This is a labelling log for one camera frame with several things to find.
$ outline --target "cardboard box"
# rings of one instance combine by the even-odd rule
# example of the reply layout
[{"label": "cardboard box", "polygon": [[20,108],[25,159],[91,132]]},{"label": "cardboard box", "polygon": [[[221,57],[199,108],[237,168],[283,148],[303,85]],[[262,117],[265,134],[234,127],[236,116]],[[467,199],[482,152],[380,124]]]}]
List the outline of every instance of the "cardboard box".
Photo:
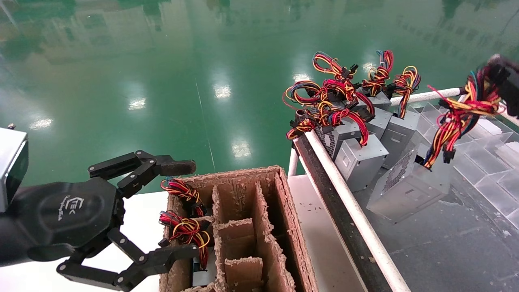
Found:
[{"label": "cardboard box", "polygon": [[[160,292],[318,291],[286,174],[279,166],[183,179],[198,189],[213,215],[217,276],[207,287],[190,283],[189,261],[160,276]],[[169,196],[167,210],[185,216]]]}]

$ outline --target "green epoxy floor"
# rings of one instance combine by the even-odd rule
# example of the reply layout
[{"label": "green epoxy floor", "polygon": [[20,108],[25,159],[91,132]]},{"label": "green epoxy floor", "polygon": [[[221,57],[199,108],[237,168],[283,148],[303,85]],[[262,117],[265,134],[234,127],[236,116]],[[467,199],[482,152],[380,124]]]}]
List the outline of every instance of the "green epoxy floor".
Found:
[{"label": "green epoxy floor", "polygon": [[198,174],[286,168],[281,94],[328,77],[317,50],[367,69],[391,49],[392,75],[415,65],[420,91],[462,86],[497,52],[519,60],[515,1],[0,3],[0,125],[29,133],[25,185],[86,180],[137,149],[194,159]]}]

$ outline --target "white table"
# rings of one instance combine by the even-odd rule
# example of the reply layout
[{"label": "white table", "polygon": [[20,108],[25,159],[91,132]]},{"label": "white table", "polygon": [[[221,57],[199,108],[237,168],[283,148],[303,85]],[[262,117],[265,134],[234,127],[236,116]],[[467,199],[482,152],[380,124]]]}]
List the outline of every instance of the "white table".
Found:
[{"label": "white table", "polygon": [[[320,292],[363,292],[365,288],[358,272],[336,232],[335,225],[320,197],[313,190],[306,175],[289,178],[289,186],[299,215],[307,249],[312,259]],[[162,239],[163,226],[158,223],[159,212],[165,210],[167,192],[138,194],[125,200],[125,224],[121,232],[144,252],[157,248]],[[2,292],[103,292],[104,288],[71,282],[56,272],[53,262],[28,262],[0,268]],[[124,270],[131,260],[114,245],[84,262],[87,266],[114,272]],[[133,291],[158,291],[159,276],[151,276]]]}]

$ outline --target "silver metal casing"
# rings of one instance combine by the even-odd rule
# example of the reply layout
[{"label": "silver metal casing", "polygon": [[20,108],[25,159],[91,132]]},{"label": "silver metal casing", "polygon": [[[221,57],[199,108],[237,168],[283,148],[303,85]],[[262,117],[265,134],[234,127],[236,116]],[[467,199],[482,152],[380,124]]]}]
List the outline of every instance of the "silver metal casing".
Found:
[{"label": "silver metal casing", "polygon": [[0,213],[7,210],[28,165],[27,133],[0,128]]},{"label": "silver metal casing", "polygon": [[392,116],[393,114],[390,112],[375,108],[375,118],[366,125],[367,130],[371,134],[375,134],[379,140],[382,139]]},{"label": "silver metal casing", "polygon": [[359,125],[354,121],[349,118],[343,118],[342,122],[343,125],[335,127],[333,131],[328,133],[323,133],[321,127],[315,128],[319,140],[323,143],[332,160],[335,160],[337,157],[337,153],[344,140],[361,137]]},{"label": "silver metal casing", "polygon": [[[374,107],[379,108],[381,110],[389,111],[389,108],[391,107],[391,101],[389,100],[389,98],[387,98],[387,96],[383,92],[379,92],[375,96],[369,96],[368,99],[371,101],[371,103],[373,104]],[[354,106],[352,110],[358,111],[359,109],[365,108],[365,107],[366,107],[366,104],[363,101],[359,100],[359,104]]]},{"label": "silver metal casing", "polygon": [[438,159],[429,171],[415,163],[417,153],[424,157],[427,150],[427,146],[420,144],[377,181],[367,204],[368,210],[400,222],[449,193],[452,164]]},{"label": "silver metal casing", "polygon": [[335,165],[352,192],[367,188],[379,171],[388,152],[375,135],[368,137],[368,143],[360,147],[357,139],[343,141]]},{"label": "silver metal casing", "polygon": [[412,111],[407,111],[404,119],[391,116],[386,131],[380,139],[389,152],[382,165],[383,168],[389,169],[400,160],[416,131],[419,118],[420,115]]}]

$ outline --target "power supply unit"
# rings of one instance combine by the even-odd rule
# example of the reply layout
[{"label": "power supply unit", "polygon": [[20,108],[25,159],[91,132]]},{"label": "power supply unit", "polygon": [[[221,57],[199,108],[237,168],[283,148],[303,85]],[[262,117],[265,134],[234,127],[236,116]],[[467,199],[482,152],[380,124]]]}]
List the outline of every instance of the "power supply unit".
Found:
[{"label": "power supply unit", "polygon": [[361,137],[359,126],[354,121],[345,118],[342,120],[342,123],[343,125],[335,127],[333,131],[328,133],[324,133],[322,127],[315,128],[319,140],[321,140],[332,160],[335,160],[335,157],[337,157],[337,153],[344,140]]},{"label": "power supply unit", "polygon": [[375,134],[379,140],[382,139],[382,135],[386,131],[391,117],[392,114],[390,112],[375,108],[375,118],[366,125],[367,130]]},{"label": "power supply unit", "polygon": [[368,141],[362,148],[357,139],[343,141],[335,159],[337,169],[352,192],[367,188],[388,155],[375,135],[370,135]]},{"label": "power supply unit", "polygon": [[428,170],[415,162],[417,154],[424,157],[427,150],[427,146],[420,144],[377,181],[367,204],[368,210],[400,222],[449,193],[452,164],[438,159]]},{"label": "power supply unit", "polygon": [[400,160],[416,131],[419,118],[420,115],[412,111],[407,111],[403,119],[391,116],[386,131],[380,139],[389,152],[382,165],[383,168],[389,169]]},{"label": "power supply unit", "polygon": [[[368,96],[368,99],[373,103],[373,106],[376,108],[379,108],[381,110],[389,111],[389,108],[391,107],[391,101],[389,98],[386,97],[386,95],[383,92],[379,92],[375,96]],[[357,104],[355,107],[352,108],[353,111],[356,111],[361,108],[365,108],[366,104],[359,100],[359,104]]]},{"label": "power supply unit", "polygon": [[[370,134],[374,134],[378,141],[382,138],[391,116],[391,113],[375,108],[375,118],[366,124],[367,130]],[[332,160],[335,160],[335,157],[337,157],[337,153],[344,140],[361,137],[359,125],[350,118],[343,118],[342,123],[343,125],[335,127],[333,131],[328,133],[323,133],[321,127],[316,127],[315,129],[319,140],[321,140]]]}]

